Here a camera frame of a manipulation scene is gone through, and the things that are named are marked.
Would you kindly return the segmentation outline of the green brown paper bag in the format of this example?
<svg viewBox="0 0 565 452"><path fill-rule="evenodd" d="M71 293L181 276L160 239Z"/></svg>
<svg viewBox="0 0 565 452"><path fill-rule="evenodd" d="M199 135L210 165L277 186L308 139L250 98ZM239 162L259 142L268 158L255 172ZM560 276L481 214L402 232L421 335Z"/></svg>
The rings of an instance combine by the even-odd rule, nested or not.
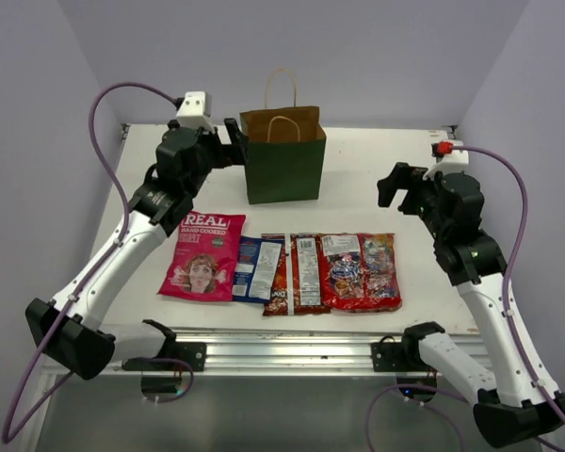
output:
<svg viewBox="0 0 565 452"><path fill-rule="evenodd" d="M303 202L319 198L327 137L320 108L298 105L264 107L239 114L249 138L245 166L248 202Z"/></svg>

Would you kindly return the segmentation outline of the red candy bag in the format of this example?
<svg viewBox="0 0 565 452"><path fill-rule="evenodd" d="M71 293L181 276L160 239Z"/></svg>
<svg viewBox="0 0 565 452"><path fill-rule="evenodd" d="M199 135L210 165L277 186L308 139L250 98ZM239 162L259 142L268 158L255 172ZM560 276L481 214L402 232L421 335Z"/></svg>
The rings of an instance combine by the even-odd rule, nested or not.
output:
<svg viewBox="0 0 565 452"><path fill-rule="evenodd" d="M393 312L402 305L393 234L319 237L321 300L348 313Z"/></svg>

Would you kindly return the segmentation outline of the pink Real chips bag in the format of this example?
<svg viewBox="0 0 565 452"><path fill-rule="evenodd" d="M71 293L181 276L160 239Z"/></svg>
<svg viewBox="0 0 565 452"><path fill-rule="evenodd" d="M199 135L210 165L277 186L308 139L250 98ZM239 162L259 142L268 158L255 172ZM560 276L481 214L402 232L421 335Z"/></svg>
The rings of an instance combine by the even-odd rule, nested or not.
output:
<svg viewBox="0 0 565 452"><path fill-rule="evenodd" d="M244 215L190 212L179 225L158 294L200 302L230 301L245 220Z"/></svg>

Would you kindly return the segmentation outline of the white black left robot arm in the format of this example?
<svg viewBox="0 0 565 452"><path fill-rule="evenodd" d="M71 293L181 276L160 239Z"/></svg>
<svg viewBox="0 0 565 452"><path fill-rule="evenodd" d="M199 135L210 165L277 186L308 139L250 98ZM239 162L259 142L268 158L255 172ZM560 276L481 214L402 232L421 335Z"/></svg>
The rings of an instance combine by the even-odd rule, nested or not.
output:
<svg viewBox="0 0 565 452"><path fill-rule="evenodd" d="M169 122L142 185L124 203L114 233L74 277L48 301L33 299L25 318L39 352L81 379L93 379L110 363L156 360L172 363L174 332L153 320L102 331L113 301L142 262L193 209L212 170L245 165L248 138L235 119L224 121L229 143L217 131Z"/></svg>

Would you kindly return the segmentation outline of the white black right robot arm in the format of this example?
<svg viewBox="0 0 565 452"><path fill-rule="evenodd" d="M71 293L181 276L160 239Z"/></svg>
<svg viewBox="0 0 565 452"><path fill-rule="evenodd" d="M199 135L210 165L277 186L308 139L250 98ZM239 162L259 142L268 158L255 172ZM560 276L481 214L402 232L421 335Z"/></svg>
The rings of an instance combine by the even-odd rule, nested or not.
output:
<svg viewBox="0 0 565 452"><path fill-rule="evenodd" d="M434 239L436 260L469 309L492 364L484 368L435 322L409 327L402 346L409 361L441 372L473 411L486 442L501 448L565 425L565 393L542 364L515 299L502 293L507 264L497 242L480 227L484 196L464 172L428 175L398 163L378 182L378 204L396 192L399 206L419 217Z"/></svg>

